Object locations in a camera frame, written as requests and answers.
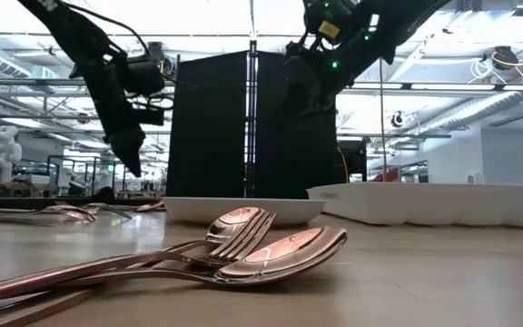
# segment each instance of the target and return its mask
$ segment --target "white plate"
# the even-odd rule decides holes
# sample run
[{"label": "white plate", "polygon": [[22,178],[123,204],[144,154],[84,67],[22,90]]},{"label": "white plate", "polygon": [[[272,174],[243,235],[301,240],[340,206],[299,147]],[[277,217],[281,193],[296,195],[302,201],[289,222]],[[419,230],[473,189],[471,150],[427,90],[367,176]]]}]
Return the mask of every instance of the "white plate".
[{"label": "white plate", "polygon": [[352,183],[315,187],[325,213],[395,225],[523,226],[523,185]]},{"label": "white plate", "polygon": [[275,225],[307,223],[324,209],[323,200],[230,199],[165,197],[168,217],[189,223],[213,223],[220,216],[243,207],[278,213]]}]

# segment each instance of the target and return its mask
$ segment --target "robotic arm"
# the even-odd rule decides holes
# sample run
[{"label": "robotic arm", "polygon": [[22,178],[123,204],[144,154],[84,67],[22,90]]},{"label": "robotic arm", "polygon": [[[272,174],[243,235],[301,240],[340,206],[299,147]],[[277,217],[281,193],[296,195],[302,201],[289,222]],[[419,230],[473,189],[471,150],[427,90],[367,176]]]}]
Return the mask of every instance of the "robotic arm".
[{"label": "robotic arm", "polygon": [[139,112],[144,110],[134,110],[124,92],[148,97],[164,88],[158,63],[151,58],[146,45],[143,44],[143,56],[128,58],[127,53],[113,43],[100,27],[72,8],[84,9],[61,0],[18,1],[44,23],[55,41],[74,61],[70,78],[83,77],[86,81],[106,133],[104,141],[112,146],[114,154],[132,173],[140,175],[138,153],[145,137],[140,123],[163,124],[162,114],[160,121],[155,122],[154,117],[158,115],[143,116]]},{"label": "robotic arm", "polygon": [[[379,58],[392,64],[397,46],[449,1],[304,0],[306,33],[286,48],[289,84],[307,92],[311,109],[329,107]],[[316,36],[310,48],[304,46],[308,35]]]}]

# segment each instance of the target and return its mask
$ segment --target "black curtain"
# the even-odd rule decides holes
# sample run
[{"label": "black curtain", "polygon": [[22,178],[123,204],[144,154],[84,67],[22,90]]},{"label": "black curtain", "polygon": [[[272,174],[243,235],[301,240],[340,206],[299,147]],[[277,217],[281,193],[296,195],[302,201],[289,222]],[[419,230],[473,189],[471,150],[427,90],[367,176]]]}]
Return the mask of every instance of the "black curtain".
[{"label": "black curtain", "polygon": [[288,89],[283,56],[258,52],[254,195],[307,198],[306,190],[336,183],[335,111],[300,118],[302,90]]},{"label": "black curtain", "polygon": [[246,58],[240,52],[180,64],[167,196],[244,196]]}]

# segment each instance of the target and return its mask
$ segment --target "wooden table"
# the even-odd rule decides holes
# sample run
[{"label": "wooden table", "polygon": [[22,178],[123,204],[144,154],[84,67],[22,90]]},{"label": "wooden table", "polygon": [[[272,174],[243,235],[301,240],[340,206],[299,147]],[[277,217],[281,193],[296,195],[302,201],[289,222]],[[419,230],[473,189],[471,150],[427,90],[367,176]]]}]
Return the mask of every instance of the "wooden table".
[{"label": "wooden table", "polygon": [[[0,224],[0,280],[202,238],[163,213],[88,227]],[[193,282],[129,282],[35,326],[522,327],[523,230],[373,227],[321,216],[349,230],[341,253],[296,279],[252,290]],[[272,231],[276,240],[292,230]]]}]

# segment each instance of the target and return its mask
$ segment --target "ceiling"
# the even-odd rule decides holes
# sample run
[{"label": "ceiling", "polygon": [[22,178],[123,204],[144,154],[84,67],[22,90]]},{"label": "ceiling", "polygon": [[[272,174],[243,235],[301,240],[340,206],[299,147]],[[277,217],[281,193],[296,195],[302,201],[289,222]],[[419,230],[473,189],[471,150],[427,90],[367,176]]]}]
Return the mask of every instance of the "ceiling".
[{"label": "ceiling", "polygon": [[[280,52],[291,40],[297,40],[304,32],[302,1],[284,0],[71,0],[66,1],[108,16],[129,25],[145,42],[160,41],[168,55],[180,55],[182,60],[194,60],[246,50],[249,42],[256,39],[258,49]],[[494,47],[508,45],[523,64],[523,17],[512,16],[513,11],[462,13],[441,10],[422,26],[397,51],[392,65],[374,64],[359,76],[359,82],[394,83],[522,83],[516,70],[487,72],[482,78],[474,78],[482,55],[491,55]],[[108,24],[96,18],[92,20],[103,28],[111,38],[131,54],[139,54],[142,48],[122,27]],[[54,49],[54,55],[47,49]],[[0,50],[17,63],[42,65],[66,78],[73,63],[64,55],[45,26],[15,0],[0,0]],[[0,93],[25,95],[33,90],[0,87]],[[63,87],[58,92],[85,93],[84,88]],[[29,108],[40,109],[44,98],[21,96],[16,98]],[[444,94],[385,95],[383,97],[385,130],[390,118],[397,112],[411,117],[410,124],[423,124],[429,119],[465,101],[464,95]],[[94,104],[89,98],[48,98],[48,106],[57,106],[54,114],[94,114]],[[380,133],[380,97],[366,94],[341,94],[337,106],[348,119],[340,126],[341,132],[355,134]],[[61,124],[75,130],[99,130],[98,121],[79,124],[75,120],[41,122]],[[152,145],[168,146],[170,124],[144,126],[147,131],[162,133],[151,135],[147,150]],[[80,134],[65,136],[77,141]]]}]

